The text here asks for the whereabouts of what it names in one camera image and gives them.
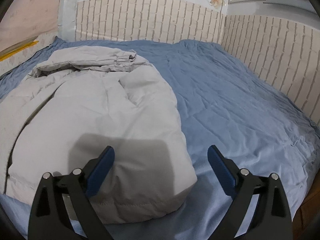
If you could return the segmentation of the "light grey puffer jacket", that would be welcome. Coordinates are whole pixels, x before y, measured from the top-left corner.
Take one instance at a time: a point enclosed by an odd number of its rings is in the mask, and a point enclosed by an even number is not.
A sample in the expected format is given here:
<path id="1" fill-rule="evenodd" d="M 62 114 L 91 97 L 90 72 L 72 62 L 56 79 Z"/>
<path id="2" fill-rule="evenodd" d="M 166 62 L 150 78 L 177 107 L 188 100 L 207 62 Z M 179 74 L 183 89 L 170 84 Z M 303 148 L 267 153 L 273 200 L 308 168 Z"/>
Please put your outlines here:
<path id="1" fill-rule="evenodd" d="M 56 50 L 1 102 L 1 193 L 31 204 L 44 173 L 71 173 L 107 146 L 115 161 L 91 198 L 105 224 L 172 213 L 197 181 L 176 96 L 153 64 L 132 50 Z"/>

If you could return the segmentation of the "wooden bedside panel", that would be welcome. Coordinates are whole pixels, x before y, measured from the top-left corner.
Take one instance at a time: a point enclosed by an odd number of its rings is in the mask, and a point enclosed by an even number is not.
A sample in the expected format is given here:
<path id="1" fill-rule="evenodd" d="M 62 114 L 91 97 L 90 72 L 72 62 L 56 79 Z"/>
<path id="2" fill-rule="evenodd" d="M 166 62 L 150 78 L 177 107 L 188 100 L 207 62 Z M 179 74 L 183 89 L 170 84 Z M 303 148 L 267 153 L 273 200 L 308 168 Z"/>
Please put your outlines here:
<path id="1" fill-rule="evenodd" d="M 317 177 L 293 219 L 293 239 L 298 239 L 319 213 L 319 177 Z"/>

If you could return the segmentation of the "blue bed sheet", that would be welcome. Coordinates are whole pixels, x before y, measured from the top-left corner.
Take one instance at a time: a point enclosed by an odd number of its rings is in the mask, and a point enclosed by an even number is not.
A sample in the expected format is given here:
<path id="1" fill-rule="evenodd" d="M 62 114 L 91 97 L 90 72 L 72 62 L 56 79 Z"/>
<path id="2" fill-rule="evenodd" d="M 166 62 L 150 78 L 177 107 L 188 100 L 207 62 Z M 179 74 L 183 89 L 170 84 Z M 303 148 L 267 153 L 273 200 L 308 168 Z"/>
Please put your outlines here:
<path id="1" fill-rule="evenodd" d="M 1 96 L 59 49 L 102 46 L 134 50 L 171 85 L 197 183 L 172 214 L 147 222 L 108 225 L 115 239 L 207 239 L 231 204 L 207 159 L 209 146 L 258 176 L 277 173 L 289 202 L 294 239 L 298 210 L 319 171 L 319 127 L 285 94 L 256 77 L 220 45 L 192 40 L 66 42 L 57 38 L 1 80 Z"/>

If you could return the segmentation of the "floral mattress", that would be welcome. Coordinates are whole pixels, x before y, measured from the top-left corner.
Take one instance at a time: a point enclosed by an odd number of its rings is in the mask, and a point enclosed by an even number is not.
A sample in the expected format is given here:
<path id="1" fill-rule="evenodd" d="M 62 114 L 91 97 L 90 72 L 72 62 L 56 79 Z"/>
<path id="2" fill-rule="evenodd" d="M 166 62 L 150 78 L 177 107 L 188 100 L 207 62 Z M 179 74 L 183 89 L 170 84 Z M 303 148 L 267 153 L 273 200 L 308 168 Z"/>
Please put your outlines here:
<path id="1" fill-rule="evenodd" d="M 1 56 L 1 76 L 33 57 L 36 52 L 52 44 L 55 37 L 56 33 L 41 34 L 34 40 L 25 41 L 17 49 Z"/>

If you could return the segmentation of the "pink padded headboard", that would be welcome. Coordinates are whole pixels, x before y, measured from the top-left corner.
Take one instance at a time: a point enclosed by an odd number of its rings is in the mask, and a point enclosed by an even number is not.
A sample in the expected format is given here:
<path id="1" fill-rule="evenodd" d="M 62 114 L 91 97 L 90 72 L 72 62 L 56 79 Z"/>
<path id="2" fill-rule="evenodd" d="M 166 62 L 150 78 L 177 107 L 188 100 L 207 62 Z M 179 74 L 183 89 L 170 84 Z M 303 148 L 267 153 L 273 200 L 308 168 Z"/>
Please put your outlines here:
<path id="1" fill-rule="evenodd" d="M 60 0 L 14 0 L 1 21 L 1 51 L 57 31 Z"/>

